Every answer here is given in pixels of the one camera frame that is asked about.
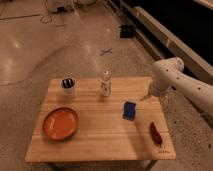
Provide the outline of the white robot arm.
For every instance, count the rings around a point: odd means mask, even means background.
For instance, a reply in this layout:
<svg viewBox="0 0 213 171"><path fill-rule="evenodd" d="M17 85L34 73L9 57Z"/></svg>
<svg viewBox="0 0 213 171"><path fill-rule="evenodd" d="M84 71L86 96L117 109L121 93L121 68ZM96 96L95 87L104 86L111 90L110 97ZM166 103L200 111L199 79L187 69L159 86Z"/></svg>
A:
<svg viewBox="0 0 213 171"><path fill-rule="evenodd" d="M183 73L184 61L180 57L158 60L152 65L153 80L142 100L150 96L165 96L174 87L200 110L213 117L213 85Z"/></svg>

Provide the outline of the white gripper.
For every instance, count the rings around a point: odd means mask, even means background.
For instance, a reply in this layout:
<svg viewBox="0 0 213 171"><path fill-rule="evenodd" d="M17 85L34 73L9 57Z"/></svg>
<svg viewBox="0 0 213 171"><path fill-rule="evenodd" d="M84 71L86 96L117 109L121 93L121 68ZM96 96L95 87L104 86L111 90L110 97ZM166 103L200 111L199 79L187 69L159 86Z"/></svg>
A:
<svg viewBox="0 0 213 171"><path fill-rule="evenodd" d="M149 90L148 90L149 94L143 96L140 101L144 101L146 99L149 99L152 96L155 97L161 97L161 96L165 96L167 94L167 87L166 86L162 86L161 84L156 84L155 82L151 82L149 85Z"/></svg>

